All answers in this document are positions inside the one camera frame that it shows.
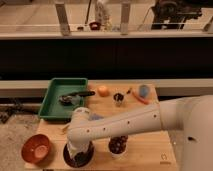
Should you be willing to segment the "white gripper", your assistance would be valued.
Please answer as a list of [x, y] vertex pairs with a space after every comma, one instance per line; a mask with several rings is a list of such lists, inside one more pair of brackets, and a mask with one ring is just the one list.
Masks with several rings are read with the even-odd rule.
[[86, 142], [72, 142], [67, 143], [68, 152], [71, 158], [74, 158], [78, 153], [86, 152], [89, 148], [89, 141]]

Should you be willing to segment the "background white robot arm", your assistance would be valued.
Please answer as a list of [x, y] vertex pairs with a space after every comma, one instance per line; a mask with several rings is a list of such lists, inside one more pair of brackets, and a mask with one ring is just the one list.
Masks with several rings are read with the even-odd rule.
[[95, 21], [102, 25], [107, 25], [110, 21], [108, 2], [109, 0], [96, 0], [95, 3]]

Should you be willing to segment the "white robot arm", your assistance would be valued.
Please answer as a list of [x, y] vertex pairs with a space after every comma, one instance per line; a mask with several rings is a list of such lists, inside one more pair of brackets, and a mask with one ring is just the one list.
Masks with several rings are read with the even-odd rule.
[[71, 158], [86, 152], [92, 140], [180, 129], [180, 171], [213, 171], [213, 95], [164, 100], [98, 120], [90, 117], [86, 107], [73, 111], [67, 132]]

